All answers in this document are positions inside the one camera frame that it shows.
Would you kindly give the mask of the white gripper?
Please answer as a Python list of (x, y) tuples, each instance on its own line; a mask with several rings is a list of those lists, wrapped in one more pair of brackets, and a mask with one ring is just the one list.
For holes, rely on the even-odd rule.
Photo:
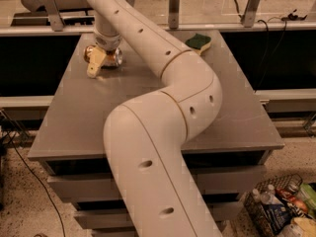
[(87, 75), (96, 78), (101, 67), (105, 64), (106, 51), (113, 51), (119, 47), (121, 36), (107, 36), (94, 30), (94, 40), (97, 46), (86, 47), (86, 61), (88, 62)]

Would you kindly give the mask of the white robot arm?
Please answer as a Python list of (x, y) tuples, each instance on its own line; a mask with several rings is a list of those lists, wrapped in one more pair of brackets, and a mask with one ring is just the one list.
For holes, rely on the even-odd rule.
[(104, 126), (106, 156), (138, 236), (222, 237), (181, 153), (219, 113), (218, 77), (125, 0), (88, 3), (164, 85), (117, 106)]

